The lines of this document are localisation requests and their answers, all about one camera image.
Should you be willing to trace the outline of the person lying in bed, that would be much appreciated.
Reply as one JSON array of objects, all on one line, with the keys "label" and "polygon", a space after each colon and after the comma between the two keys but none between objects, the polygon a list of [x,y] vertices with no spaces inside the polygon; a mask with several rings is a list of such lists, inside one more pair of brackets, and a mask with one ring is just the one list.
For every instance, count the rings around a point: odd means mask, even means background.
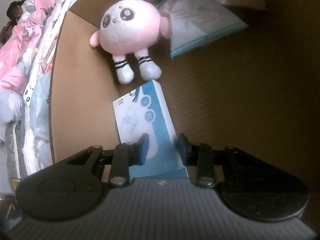
[{"label": "person lying in bed", "polygon": [[7,17],[9,18],[9,22],[1,31],[1,45],[4,45],[12,36],[13,28],[17,25],[17,22],[23,14],[22,5],[23,1],[14,1],[9,5],[7,9]]}]

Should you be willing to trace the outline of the white blue product box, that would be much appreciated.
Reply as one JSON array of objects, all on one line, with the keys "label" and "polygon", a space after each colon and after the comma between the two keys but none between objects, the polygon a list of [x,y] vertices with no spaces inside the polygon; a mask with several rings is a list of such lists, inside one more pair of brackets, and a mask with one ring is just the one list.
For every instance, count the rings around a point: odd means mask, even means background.
[{"label": "white blue product box", "polygon": [[142,166],[129,168],[131,178],[188,178],[177,150],[177,136],[157,81],[149,81],[113,102],[120,142],[137,142],[149,135],[149,150]]}]

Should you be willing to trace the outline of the brown cardboard box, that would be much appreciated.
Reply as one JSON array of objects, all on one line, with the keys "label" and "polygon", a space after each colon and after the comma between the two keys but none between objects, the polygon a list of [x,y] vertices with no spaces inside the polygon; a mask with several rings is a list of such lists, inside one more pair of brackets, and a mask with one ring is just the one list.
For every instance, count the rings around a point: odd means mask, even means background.
[{"label": "brown cardboard box", "polygon": [[[91,48],[117,0],[78,0],[67,11],[50,90],[54,161],[92,145],[119,143],[112,103],[143,83],[137,61],[120,85],[110,54]],[[170,42],[150,48],[177,133],[222,149],[235,146],[299,177],[310,192],[304,222],[319,230],[319,0],[265,0],[234,12],[248,27],[175,58]]]}]

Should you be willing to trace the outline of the white plastic bag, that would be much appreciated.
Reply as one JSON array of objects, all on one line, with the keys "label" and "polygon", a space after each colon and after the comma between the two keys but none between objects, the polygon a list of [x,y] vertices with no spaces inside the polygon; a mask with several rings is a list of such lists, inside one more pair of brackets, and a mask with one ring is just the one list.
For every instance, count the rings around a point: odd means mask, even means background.
[{"label": "white plastic bag", "polygon": [[34,88],[30,101],[30,127],[35,137],[36,158],[44,167],[53,164],[49,136],[49,101],[50,101],[50,70],[44,74]]}]

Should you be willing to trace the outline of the pink round plush doll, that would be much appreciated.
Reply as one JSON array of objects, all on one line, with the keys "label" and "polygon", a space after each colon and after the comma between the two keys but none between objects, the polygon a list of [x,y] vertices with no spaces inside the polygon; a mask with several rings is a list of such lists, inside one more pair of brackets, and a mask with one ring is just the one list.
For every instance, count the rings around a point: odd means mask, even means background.
[{"label": "pink round plush doll", "polygon": [[133,53],[143,80],[157,80],[161,68],[149,56],[148,48],[160,37],[171,37],[170,19],[144,0],[121,0],[108,8],[100,21],[100,28],[89,39],[89,46],[101,46],[112,55],[118,80],[126,85],[135,74],[126,56]]}]

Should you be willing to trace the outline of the pink grey duvet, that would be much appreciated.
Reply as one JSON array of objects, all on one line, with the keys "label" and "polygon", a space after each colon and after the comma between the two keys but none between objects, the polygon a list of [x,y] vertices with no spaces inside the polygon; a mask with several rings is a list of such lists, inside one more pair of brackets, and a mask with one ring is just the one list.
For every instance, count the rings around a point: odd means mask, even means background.
[{"label": "pink grey duvet", "polygon": [[13,27],[12,35],[1,48],[1,140],[8,123],[20,121],[22,94],[27,85],[32,57],[42,36],[55,0],[31,0],[26,12]]}]

